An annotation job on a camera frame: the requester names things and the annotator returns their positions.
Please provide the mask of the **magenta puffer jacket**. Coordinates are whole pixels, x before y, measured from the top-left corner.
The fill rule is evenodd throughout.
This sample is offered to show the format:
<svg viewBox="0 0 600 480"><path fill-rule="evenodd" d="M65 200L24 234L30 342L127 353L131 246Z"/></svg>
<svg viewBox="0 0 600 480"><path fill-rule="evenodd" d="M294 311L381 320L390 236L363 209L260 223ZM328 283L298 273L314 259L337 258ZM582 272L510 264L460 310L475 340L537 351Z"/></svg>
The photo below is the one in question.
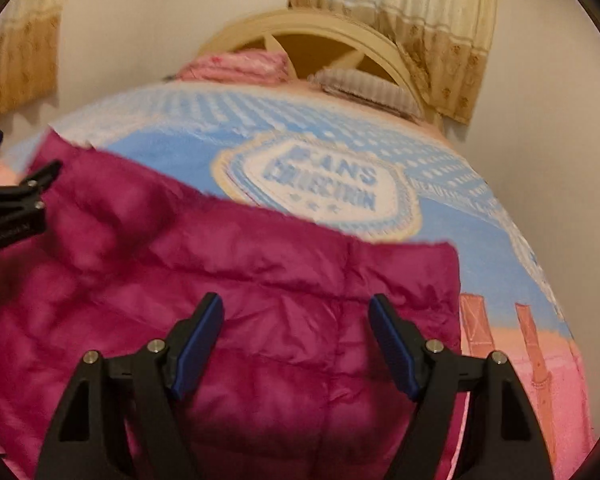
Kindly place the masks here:
<svg viewBox="0 0 600 480"><path fill-rule="evenodd" d="M207 292L225 320L181 406L209 479L379 479L413 405L368 324L383 294L460 348L453 246L370 244L202 194L50 132L47 229L0 252L0 445L33 474L76 364L165 335Z"/></svg>

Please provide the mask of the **cream wooden headboard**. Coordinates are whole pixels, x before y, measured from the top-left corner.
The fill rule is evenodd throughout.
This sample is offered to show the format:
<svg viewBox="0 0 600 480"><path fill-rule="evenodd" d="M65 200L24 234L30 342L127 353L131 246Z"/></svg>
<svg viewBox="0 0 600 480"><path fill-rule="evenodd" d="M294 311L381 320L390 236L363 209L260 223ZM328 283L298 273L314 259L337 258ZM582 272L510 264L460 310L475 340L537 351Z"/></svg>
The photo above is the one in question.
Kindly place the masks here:
<svg viewBox="0 0 600 480"><path fill-rule="evenodd" d="M248 48L286 53L289 77L295 80L305 80L323 68L353 68L384 78L410 90L426 122L443 128L441 115L420 96L396 44L353 18L312 9L252 14L224 26L197 53Z"/></svg>

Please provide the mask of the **folded pink blanket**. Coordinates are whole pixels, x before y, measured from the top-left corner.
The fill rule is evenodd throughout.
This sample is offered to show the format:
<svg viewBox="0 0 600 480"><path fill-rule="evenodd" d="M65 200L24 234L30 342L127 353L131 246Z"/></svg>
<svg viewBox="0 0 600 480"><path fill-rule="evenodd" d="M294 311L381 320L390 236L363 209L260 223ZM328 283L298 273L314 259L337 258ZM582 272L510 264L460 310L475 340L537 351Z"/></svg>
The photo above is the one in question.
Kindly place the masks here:
<svg viewBox="0 0 600 480"><path fill-rule="evenodd" d="M284 52L265 50L205 54L184 65L176 78L272 86L289 80L289 58Z"/></svg>

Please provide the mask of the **beige curtain left window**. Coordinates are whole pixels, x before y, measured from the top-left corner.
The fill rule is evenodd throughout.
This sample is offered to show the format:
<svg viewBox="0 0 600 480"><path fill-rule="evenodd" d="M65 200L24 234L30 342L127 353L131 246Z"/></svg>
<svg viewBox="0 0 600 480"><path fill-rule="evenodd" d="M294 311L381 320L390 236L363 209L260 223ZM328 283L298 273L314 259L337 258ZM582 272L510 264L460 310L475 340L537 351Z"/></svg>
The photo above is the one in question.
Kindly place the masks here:
<svg viewBox="0 0 600 480"><path fill-rule="evenodd" d="M10 0L1 12L0 116L56 92L65 1Z"/></svg>

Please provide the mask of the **striped grey pillow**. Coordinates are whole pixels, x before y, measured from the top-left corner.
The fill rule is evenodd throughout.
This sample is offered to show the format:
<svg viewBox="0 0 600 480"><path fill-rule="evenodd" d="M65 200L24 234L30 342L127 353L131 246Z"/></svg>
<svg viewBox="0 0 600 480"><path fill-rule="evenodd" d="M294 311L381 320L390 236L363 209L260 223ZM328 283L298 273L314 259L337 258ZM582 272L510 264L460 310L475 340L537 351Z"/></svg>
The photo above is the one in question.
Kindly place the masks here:
<svg viewBox="0 0 600 480"><path fill-rule="evenodd" d="M340 96L403 118L425 118L422 107L410 90L362 70L323 68L309 76L308 81L332 96Z"/></svg>

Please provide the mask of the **pink and blue bedspread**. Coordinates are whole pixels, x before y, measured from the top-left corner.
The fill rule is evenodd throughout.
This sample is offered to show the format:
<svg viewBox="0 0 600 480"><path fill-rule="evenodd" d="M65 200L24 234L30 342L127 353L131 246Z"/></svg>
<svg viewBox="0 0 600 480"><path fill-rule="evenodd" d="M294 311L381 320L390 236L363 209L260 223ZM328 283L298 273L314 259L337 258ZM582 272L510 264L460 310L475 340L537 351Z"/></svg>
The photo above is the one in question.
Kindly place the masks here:
<svg viewBox="0 0 600 480"><path fill-rule="evenodd" d="M38 168L50 132L366 243L450 244L460 266L454 350L512 359L557 478L590 452L582 359L532 249L482 177L424 129L318 93L169 82L53 120L1 168Z"/></svg>

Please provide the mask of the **beige curtain behind headboard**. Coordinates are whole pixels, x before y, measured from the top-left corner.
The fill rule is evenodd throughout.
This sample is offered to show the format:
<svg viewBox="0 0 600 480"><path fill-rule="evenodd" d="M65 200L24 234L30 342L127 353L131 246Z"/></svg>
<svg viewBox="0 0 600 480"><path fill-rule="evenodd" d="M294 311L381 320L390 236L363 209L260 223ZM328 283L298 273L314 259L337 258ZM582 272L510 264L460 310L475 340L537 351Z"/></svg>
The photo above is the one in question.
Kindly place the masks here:
<svg viewBox="0 0 600 480"><path fill-rule="evenodd" d="M394 42L422 99L467 125L492 46L498 0L289 0L348 16Z"/></svg>

